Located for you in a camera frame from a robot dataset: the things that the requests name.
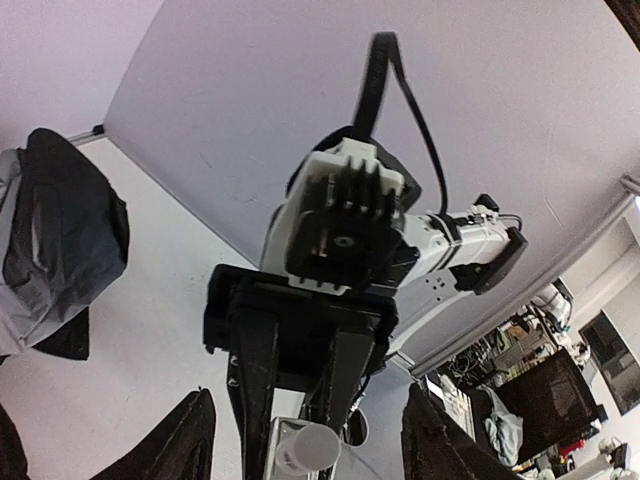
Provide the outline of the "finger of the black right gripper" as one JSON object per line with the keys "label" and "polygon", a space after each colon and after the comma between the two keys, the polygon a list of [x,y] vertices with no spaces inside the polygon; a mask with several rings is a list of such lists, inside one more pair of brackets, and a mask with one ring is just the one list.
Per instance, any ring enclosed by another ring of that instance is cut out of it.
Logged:
{"label": "finger of the black right gripper", "polygon": [[337,332],[330,344],[318,390],[307,402],[307,419],[340,434],[369,362],[370,333]]}
{"label": "finger of the black right gripper", "polygon": [[278,373],[278,320],[255,309],[233,317],[228,393],[241,437],[245,479],[264,475]]}

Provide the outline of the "white nail polish cap brush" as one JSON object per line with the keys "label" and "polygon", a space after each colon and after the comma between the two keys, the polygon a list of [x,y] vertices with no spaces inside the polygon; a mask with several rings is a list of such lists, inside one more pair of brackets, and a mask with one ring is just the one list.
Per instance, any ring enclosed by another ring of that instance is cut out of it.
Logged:
{"label": "white nail polish cap brush", "polygon": [[329,427],[310,424],[300,429],[292,440],[293,465],[302,474],[316,473],[336,464],[342,451],[342,442]]}

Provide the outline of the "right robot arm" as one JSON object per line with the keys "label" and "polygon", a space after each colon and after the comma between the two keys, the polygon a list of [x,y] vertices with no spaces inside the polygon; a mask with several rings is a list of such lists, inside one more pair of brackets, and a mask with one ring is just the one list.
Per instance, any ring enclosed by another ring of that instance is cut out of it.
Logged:
{"label": "right robot arm", "polygon": [[340,128],[292,175],[258,268],[214,268],[203,343],[229,356],[245,478],[268,470],[277,390],[303,394],[304,420],[344,430],[369,379],[400,346],[393,335],[400,288],[425,279],[480,295],[526,249],[489,195],[459,214],[413,215],[419,195],[393,155]]}

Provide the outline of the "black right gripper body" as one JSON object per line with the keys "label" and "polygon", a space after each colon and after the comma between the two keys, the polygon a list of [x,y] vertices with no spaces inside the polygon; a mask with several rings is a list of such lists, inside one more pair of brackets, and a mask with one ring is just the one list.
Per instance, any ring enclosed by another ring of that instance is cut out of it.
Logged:
{"label": "black right gripper body", "polygon": [[369,293],[334,296],[291,287],[273,274],[217,265],[207,287],[203,344],[209,353],[230,354],[232,321],[241,309],[278,320],[276,386],[311,390],[319,384],[337,332],[370,333],[373,350],[363,376],[380,368],[398,323],[395,301]]}

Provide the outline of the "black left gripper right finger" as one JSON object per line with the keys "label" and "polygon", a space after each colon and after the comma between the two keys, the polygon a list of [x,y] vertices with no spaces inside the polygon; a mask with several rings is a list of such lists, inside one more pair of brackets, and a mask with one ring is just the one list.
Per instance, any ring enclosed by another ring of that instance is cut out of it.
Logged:
{"label": "black left gripper right finger", "polygon": [[401,445],[406,480],[518,477],[472,440],[418,382],[409,387]]}

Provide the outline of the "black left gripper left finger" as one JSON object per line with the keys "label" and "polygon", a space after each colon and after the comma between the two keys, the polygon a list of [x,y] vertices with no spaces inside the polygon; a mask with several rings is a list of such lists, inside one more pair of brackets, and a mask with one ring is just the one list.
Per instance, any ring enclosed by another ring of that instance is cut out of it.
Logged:
{"label": "black left gripper left finger", "polygon": [[186,395],[129,453],[97,474],[99,479],[209,479],[216,409],[211,392]]}

